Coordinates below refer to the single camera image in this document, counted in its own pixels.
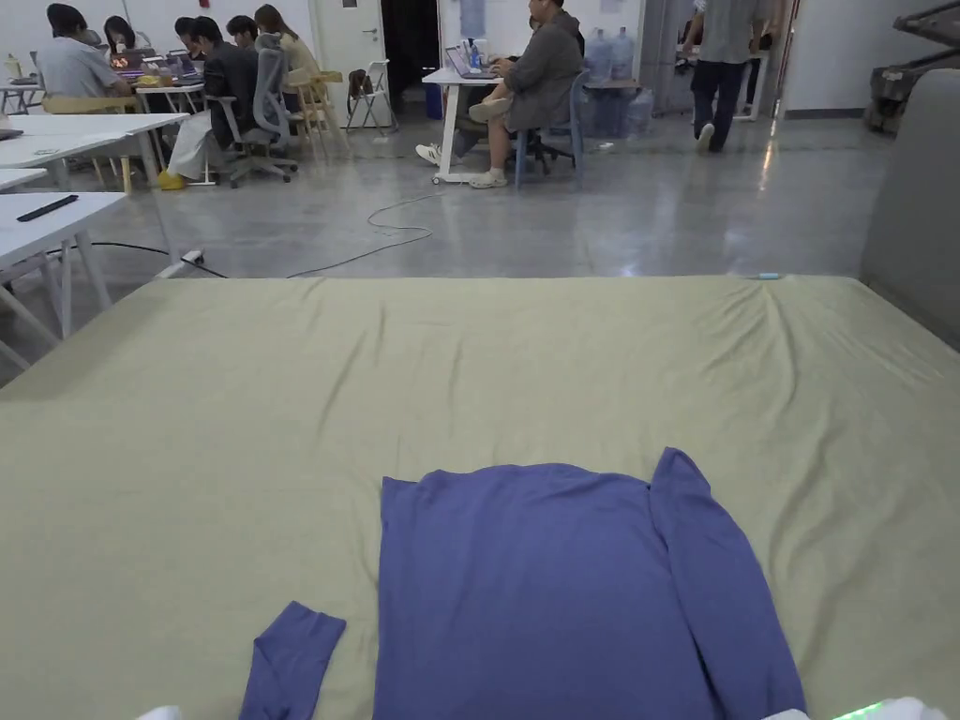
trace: door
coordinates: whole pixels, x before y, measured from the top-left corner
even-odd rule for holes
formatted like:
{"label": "door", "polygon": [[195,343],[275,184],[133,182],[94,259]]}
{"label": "door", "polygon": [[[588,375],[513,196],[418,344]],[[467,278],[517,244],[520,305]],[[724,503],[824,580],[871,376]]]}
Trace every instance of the door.
{"label": "door", "polygon": [[[340,124],[345,125],[350,72],[366,71],[374,60],[387,58],[383,44],[380,0],[313,0],[313,3],[322,56],[321,67],[344,74],[342,83],[331,83],[327,87],[330,90],[330,102],[337,111]],[[366,105],[360,101],[357,112],[361,114],[354,118],[354,126],[359,124],[366,111]],[[373,112],[381,126],[390,125],[389,111],[382,97],[374,102]],[[373,127],[373,120],[368,119],[367,127]]]}

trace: doorway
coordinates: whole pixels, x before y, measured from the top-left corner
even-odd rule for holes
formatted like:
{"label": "doorway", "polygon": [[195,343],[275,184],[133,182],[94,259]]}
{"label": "doorway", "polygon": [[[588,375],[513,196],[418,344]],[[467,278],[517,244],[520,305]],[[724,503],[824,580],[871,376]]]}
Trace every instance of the doorway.
{"label": "doorway", "polygon": [[390,103],[402,121],[425,120],[422,78],[441,66],[438,0],[379,0]]}

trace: man in gray jacket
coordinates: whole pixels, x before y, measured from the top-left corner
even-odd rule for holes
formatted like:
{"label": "man in gray jacket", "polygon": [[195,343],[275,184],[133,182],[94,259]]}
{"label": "man in gray jacket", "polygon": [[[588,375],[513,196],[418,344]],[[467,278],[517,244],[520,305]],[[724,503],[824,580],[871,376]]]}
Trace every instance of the man in gray jacket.
{"label": "man in gray jacket", "polygon": [[470,117],[487,123],[490,170],[470,181],[479,189],[507,184],[503,167],[511,133],[561,125],[570,119],[570,87],[584,64],[577,43],[580,21],[564,12],[564,0],[530,0],[530,15],[540,27],[516,62],[498,60],[494,72],[503,83]]}

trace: water bottle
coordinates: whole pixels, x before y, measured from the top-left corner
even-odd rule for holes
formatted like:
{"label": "water bottle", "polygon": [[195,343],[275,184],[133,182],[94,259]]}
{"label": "water bottle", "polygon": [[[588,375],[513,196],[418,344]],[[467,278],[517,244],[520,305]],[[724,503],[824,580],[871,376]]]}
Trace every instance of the water bottle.
{"label": "water bottle", "polygon": [[653,90],[643,89],[627,106],[627,137],[634,140],[650,130],[654,112]]}
{"label": "water bottle", "polygon": [[620,28],[612,43],[612,72],[613,80],[630,80],[634,75],[634,39],[627,35],[626,28]]}
{"label": "water bottle", "polygon": [[483,63],[480,61],[480,51],[477,50],[477,46],[473,43],[473,38],[469,39],[470,42],[470,67],[474,70],[480,70]]}
{"label": "water bottle", "polygon": [[4,65],[7,67],[7,74],[11,80],[19,80],[23,77],[23,67],[20,65],[20,60],[13,56],[13,53],[7,55]]}
{"label": "water bottle", "polygon": [[593,36],[587,40],[584,65],[589,70],[591,83],[605,83],[610,79],[613,47],[610,41],[603,37],[603,31],[600,28],[594,30]]}

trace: jeans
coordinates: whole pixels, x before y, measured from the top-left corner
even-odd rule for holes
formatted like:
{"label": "jeans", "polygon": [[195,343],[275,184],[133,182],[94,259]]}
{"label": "jeans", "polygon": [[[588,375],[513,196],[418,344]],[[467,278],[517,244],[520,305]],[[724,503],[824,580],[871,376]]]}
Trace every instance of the jeans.
{"label": "jeans", "polygon": [[[746,62],[734,65],[700,60],[693,72],[693,83],[690,85],[693,90],[693,134],[700,137],[704,125],[712,123],[712,153],[719,153],[727,143],[746,67]],[[717,101],[716,110],[713,109],[714,98]]]}

